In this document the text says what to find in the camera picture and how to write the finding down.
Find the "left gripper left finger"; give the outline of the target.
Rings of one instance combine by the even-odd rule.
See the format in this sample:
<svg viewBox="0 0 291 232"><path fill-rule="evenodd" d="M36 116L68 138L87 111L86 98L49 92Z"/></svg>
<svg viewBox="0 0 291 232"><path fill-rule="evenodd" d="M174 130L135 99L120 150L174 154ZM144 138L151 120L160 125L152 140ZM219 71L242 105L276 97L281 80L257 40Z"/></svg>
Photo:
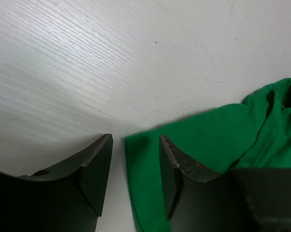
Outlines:
<svg viewBox="0 0 291 232"><path fill-rule="evenodd" d="M102 215L113 139L33 175L0 172L0 232L93 232Z"/></svg>

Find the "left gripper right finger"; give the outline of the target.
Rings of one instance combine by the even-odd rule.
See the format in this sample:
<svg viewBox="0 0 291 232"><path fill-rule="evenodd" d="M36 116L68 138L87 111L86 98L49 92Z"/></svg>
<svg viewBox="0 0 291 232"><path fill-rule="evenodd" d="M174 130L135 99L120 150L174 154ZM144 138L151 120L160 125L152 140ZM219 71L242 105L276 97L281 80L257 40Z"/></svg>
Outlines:
<svg viewBox="0 0 291 232"><path fill-rule="evenodd" d="M219 173L159 141L166 219L173 232L291 232L291 168Z"/></svg>

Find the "green t shirt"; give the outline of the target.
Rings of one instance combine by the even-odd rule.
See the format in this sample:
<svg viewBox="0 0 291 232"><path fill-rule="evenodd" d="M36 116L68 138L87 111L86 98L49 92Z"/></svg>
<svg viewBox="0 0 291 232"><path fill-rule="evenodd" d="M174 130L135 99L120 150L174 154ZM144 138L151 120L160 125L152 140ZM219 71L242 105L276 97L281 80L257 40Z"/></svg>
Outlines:
<svg viewBox="0 0 291 232"><path fill-rule="evenodd" d="M291 168L291 78L229 104L125 138L129 194L140 232L168 232L159 164L159 137L223 173L244 168Z"/></svg>

